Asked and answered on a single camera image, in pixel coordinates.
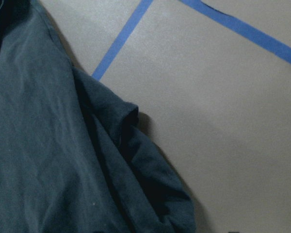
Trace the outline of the black graphic t-shirt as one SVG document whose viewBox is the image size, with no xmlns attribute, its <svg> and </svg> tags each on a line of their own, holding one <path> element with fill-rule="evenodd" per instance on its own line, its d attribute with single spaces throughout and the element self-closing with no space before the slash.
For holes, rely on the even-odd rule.
<svg viewBox="0 0 291 233">
<path fill-rule="evenodd" d="M 77 69 L 36 0 L 0 0 L 0 233 L 193 233 L 138 107 Z"/>
</svg>

